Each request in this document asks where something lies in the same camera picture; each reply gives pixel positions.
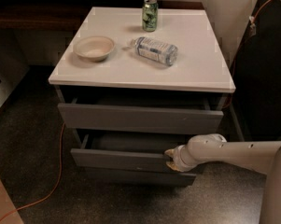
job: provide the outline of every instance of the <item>gray carpet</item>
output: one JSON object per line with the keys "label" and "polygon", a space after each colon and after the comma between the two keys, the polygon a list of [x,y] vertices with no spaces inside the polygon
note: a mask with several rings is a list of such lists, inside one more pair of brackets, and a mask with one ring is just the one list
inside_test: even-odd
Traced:
{"label": "gray carpet", "polygon": [[[17,207],[48,195],[57,180],[63,121],[51,69],[32,67],[0,115],[0,178]],[[230,116],[226,111],[218,131],[233,141]],[[76,167],[72,147],[65,129],[60,186],[19,212],[24,223],[258,223],[264,175],[216,162],[186,188],[98,183]]]}

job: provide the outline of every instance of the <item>drawer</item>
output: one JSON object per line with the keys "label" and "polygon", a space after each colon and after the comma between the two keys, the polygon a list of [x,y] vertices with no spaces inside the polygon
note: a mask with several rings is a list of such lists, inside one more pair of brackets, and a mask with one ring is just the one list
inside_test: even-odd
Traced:
{"label": "drawer", "polygon": [[92,131],[71,154],[96,180],[187,186],[196,174],[172,171],[166,165],[170,158],[163,155],[186,140],[186,135]]}
{"label": "drawer", "polygon": [[173,91],[104,92],[58,108],[68,128],[144,133],[213,133],[223,117],[202,95]]}

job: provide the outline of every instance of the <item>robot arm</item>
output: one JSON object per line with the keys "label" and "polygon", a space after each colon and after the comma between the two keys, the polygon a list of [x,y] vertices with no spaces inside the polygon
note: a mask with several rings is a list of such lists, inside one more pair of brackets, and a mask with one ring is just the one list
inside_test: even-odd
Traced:
{"label": "robot arm", "polygon": [[168,149],[165,154],[173,159],[167,165],[179,172],[209,161],[224,161],[267,175],[280,147],[281,141],[227,142],[220,134],[209,134],[194,136],[186,145]]}

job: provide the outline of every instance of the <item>silver can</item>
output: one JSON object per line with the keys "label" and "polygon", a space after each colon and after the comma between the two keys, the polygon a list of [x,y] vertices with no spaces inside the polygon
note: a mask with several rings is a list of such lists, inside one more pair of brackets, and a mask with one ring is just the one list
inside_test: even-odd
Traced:
{"label": "silver can", "polygon": [[158,24],[157,0],[144,0],[142,7],[142,27],[147,32],[153,32]]}

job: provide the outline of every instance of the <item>power cord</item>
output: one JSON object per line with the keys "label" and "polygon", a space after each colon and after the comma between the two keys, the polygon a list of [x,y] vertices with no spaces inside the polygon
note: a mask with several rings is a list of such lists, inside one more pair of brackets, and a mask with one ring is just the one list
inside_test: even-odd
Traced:
{"label": "power cord", "polygon": [[[249,38],[253,35],[256,34],[256,25],[255,25],[255,21],[256,21],[256,18],[259,16],[260,12],[262,11],[262,9],[264,7],[266,7],[269,3],[271,3],[273,0],[268,0],[266,1],[258,10],[257,12],[255,13],[255,16],[251,16],[249,19],[250,19],[250,22],[251,22],[251,25],[250,25],[250,31],[249,31]],[[232,77],[234,76],[234,73],[235,73],[235,61],[236,61],[236,57],[237,57],[237,54],[239,52],[239,50],[242,48],[242,46],[249,40],[249,38],[247,40],[245,40],[241,45],[240,47],[238,48],[238,50],[236,51],[235,53],[235,56],[233,58],[233,62],[232,62]],[[230,105],[232,104],[232,94],[230,94],[226,101],[225,101],[225,104],[222,108],[228,108]]]}
{"label": "power cord", "polygon": [[60,183],[60,180],[61,180],[61,177],[62,177],[62,172],[63,172],[63,132],[64,132],[64,127],[65,127],[65,124],[63,124],[63,127],[62,127],[62,130],[61,130],[61,133],[60,133],[60,138],[59,138],[59,174],[58,174],[58,178],[57,178],[57,182],[54,186],[54,188],[52,189],[52,191],[44,198],[36,201],[36,202],[33,202],[33,203],[29,203],[29,204],[26,204],[24,206],[21,206],[19,208],[16,208],[6,214],[4,214],[1,218],[0,218],[0,222],[8,217],[9,215],[17,212],[17,211],[20,211],[24,208],[28,208],[30,206],[33,206],[33,205],[36,205],[36,204],[39,204],[39,203],[42,203],[44,202],[46,199],[48,199],[52,194],[53,192],[57,189],[57,187],[59,186],[59,183]]}

